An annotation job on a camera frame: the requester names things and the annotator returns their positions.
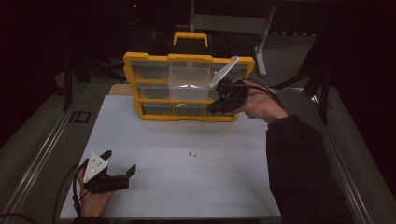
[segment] metal rail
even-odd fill
[[[73,107],[75,106],[82,93],[85,91],[86,86],[86,84],[80,84],[77,87],[76,100],[71,104],[69,109],[63,112],[62,115],[58,118],[56,124],[49,133],[49,136],[47,137],[43,146],[40,148],[40,151],[37,153],[35,159],[22,176],[21,182],[18,184],[6,207],[0,212],[0,214],[17,213],[20,210],[35,181],[37,180],[38,175],[46,164],[52,150],[55,148],[55,145],[58,142],[58,139],[61,136],[64,127],[70,119]],[[10,217],[3,217],[0,218],[0,223],[7,224],[9,220]]]

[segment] black cable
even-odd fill
[[[73,201],[74,201],[74,207],[76,209],[77,215],[79,217],[81,217],[81,205],[79,204],[79,198],[78,198],[78,194],[77,194],[77,188],[76,188],[76,182],[77,182],[77,178],[78,178],[78,173],[79,171],[81,171],[83,168],[87,167],[88,164],[88,159],[86,159],[78,168],[77,171],[74,175],[73,178]]]
[[[59,202],[59,197],[61,196],[61,190],[64,187],[64,182],[66,182],[67,177],[70,176],[70,174],[76,169],[76,167],[78,166],[79,162],[76,163],[76,165],[74,165],[69,172],[67,172],[67,175],[64,177],[64,180],[62,181],[62,185],[59,187],[57,195],[56,195],[56,199],[55,199],[55,205],[53,206],[53,210],[52,210],[52,223],[55,223],[55,217],[56,217],[56,210],[57,210],[57,206],[58,206],[58,202]]]
[[[18,213],[4,213],[4,214],[0,214],[0,217],[21,217],[23,219],[25,219],[26,221],[32,223],[32,224],[36,224],[32,219],[30,219],[27,216],[24,216],[22,214],[18,214]]]

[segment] yellow storage organizer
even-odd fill
[[[203,39],[204,33],[176,32],[178,38]],[[134,108],[141,119],[234,121],[237,115],[211,115],[206,106],[219,96],[209,87],[214,72],[231,62],[232,58],[213,58],[210,55],[174,54],[149,55],[146,52],[127,52],[123,57],[124,72],[132,86]],[[252,57],[240,57],[227,75],[232,80],[248,77],[254,67]]]

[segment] person's hand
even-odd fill
[[[92,194],[83,188],[84,184],[82,178],[84,177],[85,169],[78,173],[78,183],[81,187],[79,193],[81,198],[81,216],[82,217],[102,217],[105,213],[108,203],[115,191],[102,194]]]
[[[258,86],[257,83],[244,80],[245,84]],[[233,114],[245,112],[251,119],[263,119],[267,123],[283,119],[288,113],[268,93],[250,88],[246,102],[233,111]]]

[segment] metal frame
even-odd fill
[[[262,34],[262,40],[259,46],[255,47],[256,64],[261,77],[267,76],[262,49],[264,48],[272,19],[276,11],[276,6],[271,6],[270,12],[266,19],[245,18],[245,17],[226,17],[195,14],[195,0],[191,0],[190,31],[196,29],[241,32],[251,34]]]

